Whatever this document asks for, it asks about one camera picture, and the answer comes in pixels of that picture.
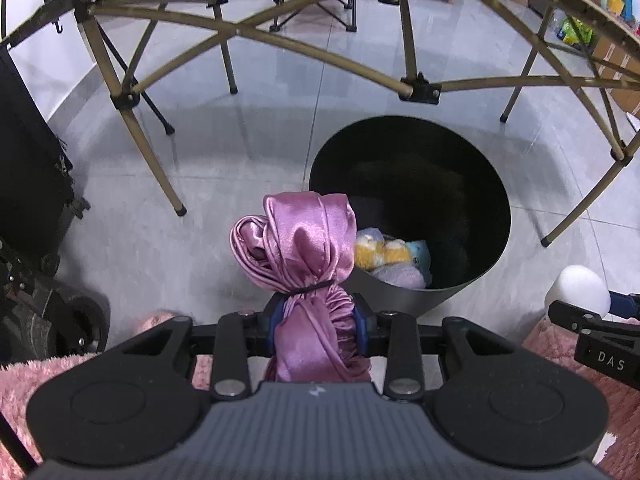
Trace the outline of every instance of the plastic bag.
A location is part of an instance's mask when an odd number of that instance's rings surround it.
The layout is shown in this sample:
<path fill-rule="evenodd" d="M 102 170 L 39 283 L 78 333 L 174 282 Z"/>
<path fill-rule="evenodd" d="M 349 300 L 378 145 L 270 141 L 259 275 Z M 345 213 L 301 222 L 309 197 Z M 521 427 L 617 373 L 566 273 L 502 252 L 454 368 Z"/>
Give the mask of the plastic bag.
<path fill-rule="evenodd" d="M 591 43 L 591 37 L 593 35 L 593 29 L 589 25 L 585 25 L 580 20 L 574 18 L 575 27 L 580 32 L 582 39 L 584 40 L 584 44 Z M 578 38 L 577 34 L 572 27 L 569 18 L 565 18 L 562 22 L 562 27 L 558 32 L 558 40 L 562 40 L 563 43 L 569 44 L 571 46 L 580 47 L 580 38 Z"/>

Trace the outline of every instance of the pink fur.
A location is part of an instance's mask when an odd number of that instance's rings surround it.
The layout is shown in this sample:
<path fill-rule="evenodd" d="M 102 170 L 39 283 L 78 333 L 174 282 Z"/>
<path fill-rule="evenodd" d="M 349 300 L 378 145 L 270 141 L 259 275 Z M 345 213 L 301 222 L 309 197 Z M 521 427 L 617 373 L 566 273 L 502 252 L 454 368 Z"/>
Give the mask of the pink fur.
<path fill-rule="evenodd" d="M 136 330 L 136 333 L 145 332 L 174 316 L 178 316 L 178 314 L 160 311 L 146 319 Z M 84 356 L 53 358 L 46 361 L 29 361 L 27 364 L 15 364 L 0 369 L 0 411 L 2 411 L 4 418 L 6 418 L 37 462 L 41 462 L 42 459 L 35 447 L 25 420 L 29 399 L 41 384 L 69 370 L 69 368 L 87 361 L 94 355 L 87 354 Z M 193 380 L 191 381 L 195 388 L 201 390 L 209 389 L 211 363 L 211 356 L 198 357 Z M 0 446 L 0 480 L 19 480 L 23 476 L 22 470 L 14 462 L 14 459 L 11 458 L 3 446 Z"/>
<path fill-rule="evenodd" d="M 574 361 L 577 337 L 544 317 L 524 341 L 524 347 L 568 368 L 595 384 L 609 403 L 608 433 L 615 443 L 598 465 L 616 480 L 640 478 L 640 392 Z"/>

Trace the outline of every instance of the yellow plush toy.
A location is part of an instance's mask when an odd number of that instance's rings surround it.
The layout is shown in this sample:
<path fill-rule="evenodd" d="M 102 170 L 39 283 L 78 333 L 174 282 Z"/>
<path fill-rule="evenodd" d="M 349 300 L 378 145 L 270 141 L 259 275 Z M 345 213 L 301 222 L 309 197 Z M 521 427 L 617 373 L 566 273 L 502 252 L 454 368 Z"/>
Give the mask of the yellow plush toy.
<path fill-rule="evenodd" d="M 369 234 L 356 238 L 354 263 L 363 270 L 373 270 L 384 265 L 384 243 Z"/>
<path fill-rule="evenodd" d="M 411 252 L 402 240 L 384 241 L 377 229 L 366 229 L 356 238 L 354 263 L 363 270 L 375 270 L 386 264 L 412 261 Z"/>
<path fill-rule="evenodd" d="M 404 240 L 392 240 L 384 247 L 384 261 L 386 264 L 397 264 L 399 262 L 410 262 L 412 260 L 411 251 L 404 243 Z"/>

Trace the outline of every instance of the metal frame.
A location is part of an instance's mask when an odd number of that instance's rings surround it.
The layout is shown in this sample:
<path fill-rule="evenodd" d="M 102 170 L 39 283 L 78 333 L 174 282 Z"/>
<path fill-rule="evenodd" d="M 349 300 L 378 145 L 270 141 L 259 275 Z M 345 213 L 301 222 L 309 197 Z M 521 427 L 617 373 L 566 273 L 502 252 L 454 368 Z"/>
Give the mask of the metal frame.
<path fill-rule="evenodd" d="M 140 152 L 148 163 L 152 173 L 158 180 L 158 183 L 164 190 L 172 206 L 178 214 L 186 212 L 184 205 L 177 197 L 171 183 L 167 179 L 164 171 L 160 167 L 156 156 L 151 150 L 151 146 L 142 133 L 142 129 L 137 119 L 133 115 L 132 106 L 137 103 L 137 98 L 153 83 L 157 82 L 165 75 L 180 68 L 191 59 L 200 54 L 220 46 L 225 63 L 226 74 L 228 78 L 229 88 L 234 93 L 236 83 L 231 67 L 230 55 L 228 52 L 227 42 L 235 36 L 242 36 L 261 43 L 271 44 L 278 48 L 290 50 L 302 54 L 313 59 L 320 60 L 333 66 L 337 66 L 348 72 L 354 73 L 377 84 L 385 86 L 394 92 L 397 92 L 403 99 L 412 100 L 417 84 L 422 81 L 421 74 L 418 72 L 417 62 L 415 58 L 414 36 L 412 31 L 410 9 L 408 0 L 394 0 L 393 3 L 399 4 L 400 19 L 402 25 L 402 39 L 404 43 L 404 54 L 406 64 L 406 76 L 402 80 L 396 80 L 377 70 L 360 63 L 354 62 L 343 56 L 333 54 L 321 48 L 311 46 L 301 41 L 292 40 L 275 34 L 269 34 L 257 27 L 263 23 L 270 22 L 278 15 L 297 12 L 306 6 L 318 4 L 322 0 L 289 0 L 269 9 L 262 10 L 252 16 L 245 18 L 240 22 L 228 22 L 222 17 L 220 4 L 227 0 L 51 0 L 48 4 L 40 7 L 34 15 L 24 22 L 20 27 L 16 28 L 7 37 L 2 38 L 0 46 L 16 46 L 30 35 L 34 34 L 40 28 L 53 23 L 66 12 L 75 10 L 76 16 L 81 22 L 87 34 L 87 38 L 97 60 L 98 67 L 108 85 L 114 104 L 120 111 L 127 127 L 136 141 Z M 640 91 L 640 74 L 631 70 L 613 64 L 607 60 L 594 58 L 584 46 L 582 42 L 581 51 L 574 50 L 563 45 L 550 44 L 545 41 L 545 32 L 550 22 L 553 10 L 555 8 L 563 10 L 568 16 L 578 18 L 583 22 L 591 25 L 600 35 L 609 38 L 613 43 L 622 48 L 629 56 L 640 59 L 640 41 L 631 31 L 623 28 L 619 23 L 613 20 L 608 14 L 591 3 L 589 0 L 547 0 L 549 1 L 548 9 L 543 18 L 542 24 L 537 32 L 530 30 L 529 27 L 513 14 L 507 6 L 499 0 L 480 0 L 489 7 L 498 16 L 504 19 L 531 44 L 529 57 L 524 65 L 520 76 L 499 76 L 493 78 L 476 78 L 456 81 L 444 81 L 440 83 L 431 82 L 431 85 L 441 86 L 441 92 L 461 91 L 467 89 L 482 88 L 501 88 L 514 87 L 513 94 L 507 103 L 507 106 L 500 117 L 505 122 L 513 109 L 517 97 L 524 87 L 527 86 L 567 86 L 573 92 L 585 109 L 589 112 L 595 123 L 598 125 L 605 138 L 611 146 L 611 154 L 614 163 L 609 171 L 603 176 L 599 183 L 587 194 L 587 196 L 578 204 L 574 210 L 556 227 L 551 233 L 542 239 L 542 244 L 548 246 L 555 238 L 558 237 L 572 222 L 575 221 L 593 201 L 602 193 L 604 189 L 613 181 L 615 176 L 624 168 L 633 157 L 634 153 L 640 148 L 640 134 L 636 133 L 634 138 L 626 144 L 620 138 L 615 118 L 613 117 L 609 97 L 606 89 L 622 88 Z M 180 3 L 203 3 L 213 8 L 213 18 L 202 15 L 189 14 L 184 12 L 175 12 L 167 10 L 169 4 Z M 150 8 L 150 4 L 159 4 L 159 7 Z M 123 81 L 119 81 L 116 76 L 111 60 L 105 48 L 105 38 L 100 34 L 99 25 L 95 19 L 96 16 L 121 16 L 135 18 L 141 20 L 150 20 L 147 30 L 136 49 L 133 60 L 126 69 L 126 76 Z M 164 66 L 156 69 L 153 73 L 147 75 L 141 81 L 134 79 L 134 72 L 138 67 L 138 62 L 142 57 L 148 40 L 153 33 L 154 27 L 158 22 L 178 23 L 181 25 L 191 25 L 193 27 L 206 28 L 216 33 L 202 41 L 201 43 L 191 47 L 187 51 L 170 60 Z M 573 76 L 562 64 L 562 62 L 553 53 L 553 50 L 570 52 L 576 56 L 587 59 L 593 70 L 594 77 L 578 77 Z M 557 76 L 532 76 L 529 75 L 533 63 L 540 54 L 558 73 Z M 604 65 L 612 68 L 617 72 L 626 76 L 626 79 L 604 79 L 601 78 L 596 69 L 596 65 Z M 600 95 L 607 111 L 607 117 L 603 118 L 595 104 L 585 94 L 584 88 L 599 88 Z"/>

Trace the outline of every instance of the purple satin cloth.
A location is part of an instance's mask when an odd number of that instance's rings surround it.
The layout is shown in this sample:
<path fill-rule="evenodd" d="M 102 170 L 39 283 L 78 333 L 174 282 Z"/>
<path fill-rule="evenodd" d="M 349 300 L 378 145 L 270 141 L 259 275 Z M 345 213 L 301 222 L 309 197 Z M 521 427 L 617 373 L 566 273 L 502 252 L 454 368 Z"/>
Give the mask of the purple satin cloth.
<path fill-rule="evenodd" d="M 291 296 L 276 327 L 276 356 L 265 379 L 283 382 L 370 381 L 357 355 L 353 301 L 337 285 L 353 270 L 356 219 L 346 195 L 284 192 L 264 197 L 266 216 L 245 216 L 231 231 L 231 250 L 249 279 Z"/>

